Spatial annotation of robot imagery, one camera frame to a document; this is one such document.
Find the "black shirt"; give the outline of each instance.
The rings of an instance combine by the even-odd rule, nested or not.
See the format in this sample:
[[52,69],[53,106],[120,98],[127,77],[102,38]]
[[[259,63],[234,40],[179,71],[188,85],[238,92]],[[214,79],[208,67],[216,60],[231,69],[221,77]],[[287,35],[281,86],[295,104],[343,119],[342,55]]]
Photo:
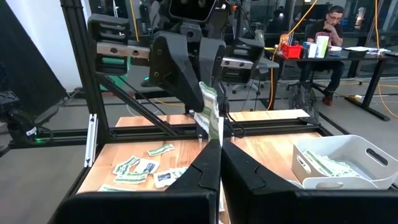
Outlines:
[[[331,32],[323,28],[325,26],[324,20],[322,20],[320,22],[316,22],[309,26],[311,26],[311,27],[310,27],[310,30],[308,31],[308,33],[306,34],[307,38],[311,38],[311,39],[315,40],[317,38],[317,36],[319,36],[319,35],[328,35],[329,37],[331,37]],[[341,38],[342,29],[341,29],[340,24],[336,24],[335,29],[336,29],[338,36]]]

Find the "gray floor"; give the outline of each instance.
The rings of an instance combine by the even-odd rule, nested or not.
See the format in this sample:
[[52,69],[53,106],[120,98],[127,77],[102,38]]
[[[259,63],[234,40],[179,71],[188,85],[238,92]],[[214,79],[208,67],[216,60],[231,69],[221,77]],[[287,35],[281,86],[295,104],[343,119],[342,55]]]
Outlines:
[[[397,81],[382,81],[385,85],[398,85]],[[338,92],[344,95],[364,95],[367,85],[341,85]],[[259,97],[267,98],[269,86],[261,90]],[[383,87],[383,94],[398,93],[398,88]],[[255,99],[254,91],[240,91],[235,95],[229,94],[232,99]],[[282,98],[275,102],[276,109],[287,109],[285,84],[278,86],[277,97]],[[398,113],[398,96],[385,96],[384,101],[395,113]],[[121,101],[113,97],[104,98],[105,103],[115,104]],[[62,108],[55,115],[47,127],[51,129],[76,129],[85,128],[88,123],[88,110],[84,100],[71,100],[68,106]],[[253,108],[254,100],[232,102],[231,111],[249,110]],[[159,105],[168,114],[180,114],[182,107]],[[264,110],[264,106],[257,102],[257,110]],[[385,114],[388,112],[380,103],[380,98],[375,96],[372,107]],[[149,109],[156,112],[153,106]],[[389,154],[398,158],[396,148],[398,133],[398,119],[392,118],[384,122],[363,110],[351,105],[342,98],[336,98],[331,107],[320,104],[320,111],[331,119],[341,124],[353,134],[360,135],[375,145],[381,147]],[[106,106],[108,121],[114,126],[120,116],[129,116],[126,105]],[[339,134],[329,124],[321,122]],[[6,144],[9,136],[0,136],[0,143]],[[67,190],[83,167],[83,146],[53,147],[40,149],[16,149],[0,158],[0,223],[46,223],[60,203]]]

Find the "wooden surface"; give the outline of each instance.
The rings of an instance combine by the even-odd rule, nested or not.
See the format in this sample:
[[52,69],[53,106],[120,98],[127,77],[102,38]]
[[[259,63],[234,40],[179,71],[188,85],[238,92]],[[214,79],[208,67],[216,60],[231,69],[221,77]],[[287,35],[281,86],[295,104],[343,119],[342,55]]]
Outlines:
[[[308,116],[302,110],[239,112],[231,113],[231,115],[237,121],[287,119]],[[170,124],[188,124],[194,122],[185,115],[167,115],[159,117],[163,120],[167,120]],[[151,123],[143,117],[123,117],[120,118],[116,126],[144,126],[150,124]],[[234,143],[251,157],[255,158],[255,160],[281,177],[298,181],[291,171],[293,143],[300,138],[317,137],[320,137],[318,133],[249,136],[243,139],[236,138]],[[158,156],[149,157],[147,153],[148,150],[157,149],[168,143],[173,144],[175,149]],[[168,170],[169,168],[189,166],[205,146],[205,141],[199,144],[197,140],[107,144],[95,161],[94,166],[82,183],[78,193],[97,191],[102,184],[134,190],[165,190],[165,188],[155,188],[152,175],[148,175],[147,180],[141,184],[115,184],[113,182],[115,175],[112,171],[117,164],[124,162],[131,156],[160,161],[157,172]],[[229,223],[228,211],[220,213],[220,220],[223,223]]]

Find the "white plastic bin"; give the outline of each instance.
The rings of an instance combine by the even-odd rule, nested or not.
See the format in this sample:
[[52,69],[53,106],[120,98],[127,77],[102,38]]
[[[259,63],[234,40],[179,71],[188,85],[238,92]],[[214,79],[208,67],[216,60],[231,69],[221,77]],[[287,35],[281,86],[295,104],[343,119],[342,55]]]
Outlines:
[[[301,183],[308,177],[327,177],[317,171],[303,152],[312,150],[320,156],[345,162],[378,189],[388,189],[398,177],[398,161],[362,137],[355,135],[300,139],[294,144],[292,171]],[[354,189],[358,177],[328,177]]]

